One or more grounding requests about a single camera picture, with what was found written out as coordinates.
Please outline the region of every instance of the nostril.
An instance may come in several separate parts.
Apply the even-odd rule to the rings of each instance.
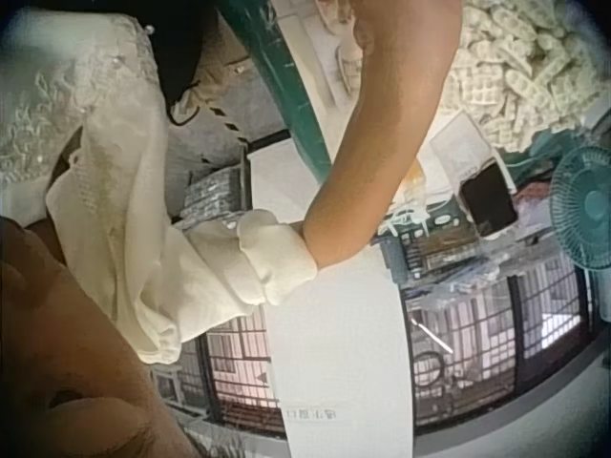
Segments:
[[[78,391],[73,391],[71,389],[62,389],[61,391],[57,391],[51,401],[49,402],[49,408],[54,408],[57,406],[61,406],[62,404],[67,404],[71,401],[78,401],[79,399],[83,399],[83,396]]]

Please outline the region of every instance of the smartphone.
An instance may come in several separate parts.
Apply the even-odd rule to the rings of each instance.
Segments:
[[[496,161],[462,183],[460,198],[482,238],[490,237],[517,221],[514,202]]]

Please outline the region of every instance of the stack of packages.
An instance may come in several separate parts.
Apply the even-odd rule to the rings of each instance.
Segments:
[[[488,142],[523,152],[536,133],[576,129],[611,90],[553,0],[467,0],[439,113],[467,112]]]
[[[187,189],[182,221],[176,224],[188,231],[204,221],[219,220],[229,226],[244,214],[242,205],[242,167],[219,170]]]

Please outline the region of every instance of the bare forearm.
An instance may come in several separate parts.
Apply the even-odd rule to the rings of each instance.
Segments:
[[[304,221],[305,242],[320,267],[367,245],[429,130],[442,85],[437,75],[381,52],[366,59],[359,102]]]

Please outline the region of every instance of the pile of white plastic parts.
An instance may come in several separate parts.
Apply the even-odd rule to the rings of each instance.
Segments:
[[[508,153],[537,132],[578,128],[611,84],[558,17],[552,0],[467,0],[439,112],[466,111]]]

